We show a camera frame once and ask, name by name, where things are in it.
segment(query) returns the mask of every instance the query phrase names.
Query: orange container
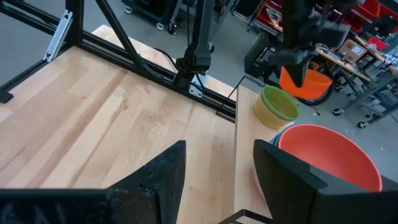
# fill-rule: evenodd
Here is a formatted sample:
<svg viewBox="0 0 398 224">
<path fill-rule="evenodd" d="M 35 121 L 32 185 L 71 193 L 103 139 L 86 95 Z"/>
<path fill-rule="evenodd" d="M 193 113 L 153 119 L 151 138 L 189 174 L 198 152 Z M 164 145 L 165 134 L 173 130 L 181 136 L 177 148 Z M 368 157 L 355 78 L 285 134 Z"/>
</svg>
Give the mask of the orange container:
<svg viewBox="0 0 398 224">
<path fill-rule="evenodd" d="M 279 148 L 335 177 L 371 192 L 380 192 L 379 171 L 353 141 L 317 125 L 301 124 L 282 133 Z"/>
<path fill-rule="evenodd" d="M 282 70 L 280 71 L 280 87 L 287 93 L 290 93 L 291 95 L 301 99 L 318 99 L 325 91 L 327 91 L 332 82 L 333 80 L 326 75 L 311 69 L 307 69 L 303 86 L 297 87 L 285 67 L 282 67 Z"/>
</svg>

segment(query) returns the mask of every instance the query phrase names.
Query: metal rod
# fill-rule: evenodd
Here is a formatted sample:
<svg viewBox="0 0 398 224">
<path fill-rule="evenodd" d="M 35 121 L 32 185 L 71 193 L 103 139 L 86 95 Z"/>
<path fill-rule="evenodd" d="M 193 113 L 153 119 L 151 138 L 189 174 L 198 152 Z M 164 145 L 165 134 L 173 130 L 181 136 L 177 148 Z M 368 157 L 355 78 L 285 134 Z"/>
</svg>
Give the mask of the metal rod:
<svg viewBox="0 0 398 224">
<path fill-rule="evenodd" d="M 129 54 L 124 50 L 123 48 L 117 46 L 116 44 L 113 44 L 107 40 L 104 40 L 102 38 L 99 38 L 93 34 L 90 33 L 83 33 L 83 40 L 87 40 L 89 42 L 92 42 L 93 44 L 98 45 L 101 48 L 104 48 L 120 57 L 125 58 L 126 60 L 131 60 Z M 175 72 L 172 72 L 164 67 L 161 67 L 160 65 L 157 65 L 145 58 L 142 58 L 142 62 L 144 65 L 149 67 L 154 73 L 159 73 L 162 74 L 163 77 L 168 78 L 170 80 L 174 79 Z"/>
<path fill-rule="evenodd" d="M 59 23 L 55 33 L 51 39 L 50 45 L 45 52 L 43 60 L 51 62 L 58 55 L 61 46 L 64 43 L 65 37 L 68 34 L 69 28 L 72 24 L 72 12 L 65 10 L 61 22 Z"/>
<path fill-rule="evenodd" d="M 226 99 L 225 106 L 236 109 L 236 102 L 234 100 L 226 98 L 224 95 L 221 95 L 211 89 L 206 88 L 205 95 L 219 102 L 224 102 Z"/>
<path fill-rule="evenodd" d="M 118 39 L 122 43 L 124 49 L 126 49 L 127 53 L 129 54 L 132 62 L 137 66 L 140 71 L 144 72 L 145 70 L 142 66 L 141 56 L 139 56 L 135 48 L 132 46 L 129 37 L 124 31 L 122 25 L 120 24 L 118 18 L 114 14 L 107 0 L 96 0 L 96 2 L 102 13 L 106 17 L 106 20 L 108 20 L 109 24 L 113 28 L 113 31 L 117 35 Z"/>
<path fill-rule="evenodd" d="M 164 78 L 159 78 L 158 76 L 151 75 L 151 74 L 148 74 L 146 72 L 140 72 L 137 69 L 137 67 L 134 64 L 132 64 L 131 62 L 127 62 L 125 60 L 121 60 L 120 58 L 117 58 L 116 56 L 111 55 L 111 54 L 109 54 L 109 53 L 107 53 L 107 52 L 105 52 L 105 51 L 103 51 L 103 50 L 101 50 L 101 49 L 99 49 L 99 48 L 97 48 L 95 46 L 92 46 L 90 44 L 82 42 L 82 43 L 78 44 L 77 47 L 79 47 L 79 48 L 81 48 L 81 49 L 83 49 L 83 50 L 85 50 L 87 52 L 90 52 L 90 53 L 92 53 L 94 55 L 97 55 L 97 56 L 99 56 L 99 57 L 101 57 L 101 58 L 103 58 L 103 59 L 105 59 L 105 60 L 107 60 L 107 61 L 109 61 L 111 63 L 114 63 L 114 64 L 116 64 L 116 65 L 118 65 L 118 66 L 120 66 L 122 68 L 125 68 L 126 70 L 132 71 L 132 72 L 136 73 L 137 75 L 140 75 L 140 76 L 142 76 L 142 77 L 144 77 L 146 79 L 149 79 L 149 80 L 151 80 L 151 81 L 153 81 L 153 82 L 155 82 L 155 83 L 157 83 L 159 85 L 162 85 L 162 86 L 164 86 L 164 87 L 166 87 L 166 88 L 168 88 L 170 90 L 173 90 L 173 91 L 175 91 L 175 92 L 177 92 L 177 93 L 179 93 L 179 94 L 181 94 L 183 96 L 186 96 L 186 97 L 188 97 L 188 98 L 190 98 L 192 100 L 195 100 L 195 101 L 197 101 L 197 102 L 199 102 L 199 103 L 201 103 L 201 104 L 203 104 L 205 106 L 213 108 L 214 110 L 217 110 L 220 107 L 221 102 L 219 102 L 219 101 L 208 100 L 208 99 L 206 99 L 206 97 L 199 98 L 199 97 L 196 97 L 194 95 L 191 95 L 191 94 L 189 94 L 189 92 L 187 90 L 183 90 L 183 89 L 180 89 L 177 86 L 175 86 L 172 83 L 172 81 L 164 79 Z M 234 110 L 230 110 L 228 108 L 222 108 L 222 109 L 220 109 L 220 112 L 225 114 L 226 116 L 229 116 L 231 118 L 235 118 L 235 111 Z"/>
<path fill-rule="evenodd" d="M 16 0 L 4 0 L 4 1 L 10 5 L 13 5 L 19 9 L 22 9 L 25 12 L 28 12 L 28 13 L 40 18 L 44 22 L 48 22 L 48 23 L 51 23 L 56 26 L 60 22 L 59 18 L 41 10 L 41 9 L 37 9 L 36 7 L 26 3 L 24 1 L 16 1 Z"/>
<path fill-rule="evenodd" d="M 362 67 L 362 70 L 365 72 L 370 66 L 372 66 L 374 63 L 376 63 L 377 62 L 377 58 L 376 57 L 373 57 L 372 56 L 372 60 L 370 61 L 370 62 L 368 62 L 368 63 L 366 63 L 366 65 L 364 65 L 363 67 Z"/>
<path fill-rule="evenodd" d="M 51 26 L 49 24 L 46 24 L 45 22 L 42 22 L 38 19 L 35 19 L 31 16 L 28 16 L 27 14 L 15 10 L 14 8 L 12 8 L 11 5 L 7 5 L 7 3 L 3 3 L 3 5 L 0 7 L 0 12 L 4 13 L 5 15 L 12 17 L 18 21 L 21 21 L 31 27 L 34 27 L 38 30 L 41 30 L 43 32 L 45 32 L 46 34 L 49 35 L 54 35 L 55 29 L 56 27 Z"/>
<path fill-rule="evenodd" d="M 70 47 L 71 47 L 71 45 L 63 44 L 61 46 L 61 49 L 60 49 L 59 53 L 58 53 L 58 56 L 63 54 Z M 32 66 L 30 66 L 28 69 L 24 70 L 19 75 L 15 76 L 12 80 L 9 80 L 7 83 L 3 84 L 0 87 L 0 90 L 4 90 L 4 91 L 12 90 L 15 86 L 18 86 L 20 83 L 22 83 L 27 78 L 32 76 L 34 73 L 39 71 L 41 68 L 46 66 L 46 64 L 48 64 L 48 62 L 46 62 L 45 60 L 40 59 L 38 62 L 36 62 Z"/>
<path fill-rule="evenodd" d="M 67 35 L 67 42 L 76 45 L 83 41 L 84 0 L 66 0 L 65 8 L 73 13 L 73 21 Z"/>
</svg>

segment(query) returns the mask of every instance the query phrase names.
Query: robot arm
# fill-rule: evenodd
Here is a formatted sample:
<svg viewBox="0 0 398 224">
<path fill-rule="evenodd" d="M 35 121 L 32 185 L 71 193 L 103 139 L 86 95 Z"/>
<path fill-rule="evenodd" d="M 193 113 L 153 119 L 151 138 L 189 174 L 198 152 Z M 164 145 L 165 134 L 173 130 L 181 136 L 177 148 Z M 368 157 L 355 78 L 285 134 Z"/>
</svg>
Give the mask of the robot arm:
<svg viewBox="0 0 398 224">
<path fill-rule="evenodd" d="M 314 16 L 316 4 L 323 8 L 321 18 Z M 326 10 L 330 6 L 347 10 L 358 4 L 364 4 L 364 0 L 283 0 L 282 49 L 270 58 L 270 63 L 284 66 L 295 85 L 301 87 L 308 62 L 315 51 L 315 44 L 329 43 L 337 47 L 345 40 L 349 31 L 347 25 L 343 27 L 341 24 L 327 22 Z M 322 36 L 324 28 L 328 35 Z"/>
<path fill-rule="evenodd" d="M 282 27 L 283 42 L 281 51 L 270 57 L 269 62 L 286 68 L 296 86 L 302 86 L 308 61 L 315 51 L 315 44 L 323 42 L 319 36 L 326 24 L 326 10 L 330 6 L 348 9 L 365 0 L 283 0 Z M 208 48 L 215 0 L 198 0 L 193 25 L 192 41 L 183 58 L 176 61 L 177 75 L 174 83 L 187 89 L 197 73 L 206 72 L 210 68 L 211 54 Z M 318 4 L 324 8 L 322 18 L 313 15 Z M 335 24 L 328 26 L 325 42 L 342 42 L 348 30 L 339 30 Z"/>
</svg>

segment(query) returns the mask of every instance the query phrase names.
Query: wooden tabletop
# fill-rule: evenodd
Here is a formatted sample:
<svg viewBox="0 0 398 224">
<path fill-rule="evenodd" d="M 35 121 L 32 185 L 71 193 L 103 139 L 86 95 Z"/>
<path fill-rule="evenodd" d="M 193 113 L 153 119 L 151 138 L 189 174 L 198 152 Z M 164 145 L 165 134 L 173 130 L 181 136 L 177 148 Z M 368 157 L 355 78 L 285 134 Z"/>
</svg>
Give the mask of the wooden tabletop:
<svg viewBox="0 0 398 224">
<path fill-rule="evenodd" d="M 120 45 L 109 27 L 94 33 Z M 232 90 L 214 78 L 209 84 Z M 214 110 L 76 47 L 11 93 L 0 105 L 0 187 L 106 188 L 184 139 L 178 223 L 218 223 L 233 213 L 234 124 Z"/>
<path fill-rule="evenodd" d="M 271 217 L 266 201 L 254 182 L 253 143 L 256 139 L 271 140 L 280 130 L 262 124 L 253 111 L 259 95 L 243 86 L 238 87 L 238 105 L 235 128 L 236 167 L 234 210 L 242 208 Z"/>
<path fill-rule="evenodd" d="M 280 32 L 283 32 L 283 28 L 281 26 L 279 26 L 279 23 L 272 17 L 272 13 L 269 9 L 266 9 L 269 19 L 271 20 L 271 24 L 274 26 L 275 29 L 279 30 Z M 368 78 L 367 76 L 365 76 L 361 71 L 359 71 L 358 69 L 355 68 L 355 66 L 353 66 L 350 63 L 344 63 L 340 58 L 336 58 L 333 57 L 330 54 L 326 54 L 324 53 L 324 51 L 322 49 L 317 49 L 317 53 L 320 54 L 322 57 L 325 57 L 326 59 L 336 63 L 337 65 L 339 65 L 340 67 L 348 70 L 349 72 L 365 79 L 366 81 L 370 82 L 371 79 Z"/>
</svg>

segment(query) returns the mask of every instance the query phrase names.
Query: black cable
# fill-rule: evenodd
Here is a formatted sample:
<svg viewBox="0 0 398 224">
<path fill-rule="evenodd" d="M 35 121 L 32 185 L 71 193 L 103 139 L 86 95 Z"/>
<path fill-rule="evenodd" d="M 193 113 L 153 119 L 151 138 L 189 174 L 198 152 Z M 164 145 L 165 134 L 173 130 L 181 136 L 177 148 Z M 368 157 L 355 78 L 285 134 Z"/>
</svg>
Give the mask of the black cable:
<svg viewBox="0 0 398 224">
<path fill-rule="evenodd" d="M 393 116 L 393 115 L 391 115 L 392 116 L 392 119 L 394 119 L 395 121 L 396 121 L 396 123 L 398 123 L 398 121 L 396 120 L 396 118 Z"/>
<path fill-rule="evenodd" d="M 318 116 L 321 116 L 321 114 L 320 114 L 319 111 L 318 111 L 317 106 L 314 106 L 314 107 L 315 107 L 315 111 L 317 112 L 317 115 L 318 115 Z"/>
<path fill-rule="evenodd" d="M 177 69 L 177 65 L 175 64 L 173 58 L 166 51 L 161 50 L 161 49 L 157 49 L 157 48 L 154 48 L 154 49 L 157 50 L 158 52 L 162 52 L 170 60 L 170 62 L 173 64 L 174 68 Z"/>
<path fill-rule="evenodd" d="M 200 78 L 199 78 L 199 75 L 198 74 L 196 74 L 196 76 L 197 76 L 197 78 L 198 78 L 198 81 L 199 81 L 199 83 L 200 83 L 200 86 L 202 87 L 202 92 L 204 92 L 205 91 L 205 89 L 206 89 L 206 87 L 204 86 L 204 84 L 201 82 L 201 80 L 200 80 Z"/>
<path fill-rule="evenodd" d="M 173 58 L 172 58 L 167 52 L 165 52 L 164 50 L 161 50 L 161 49 L 157 49 L 157 48 L 154 48 L 154 49 L 157 50 L 157 51 L 159 51 L 159 52 L 162 52 L 162 53 L 170 60 L 170 62 L 173 64 L 174 68 L 177 69 L 177 65 L 175 64 Z M 205 87 L 204 84 L 201 82 L 201 80 L 200 80 L 200 78 L 199 78 L 199 75 L 196 74 L 196 76 L 197 76 L 197 78 L 198 78 L 198 81 L 199 81 L 199 84 L 200 84 L 201 87 L 199 87 L 198 85 L 196 85 L 196 84 L 194 84 L 194 83 L 191 83 L 191 85 L 195 86 L 196 88 L 198 88 L 198 90 L 200 90 L 202 93 L 204 93 L 205 90 L 206 90 L 206 87 Z"/>
</svg>

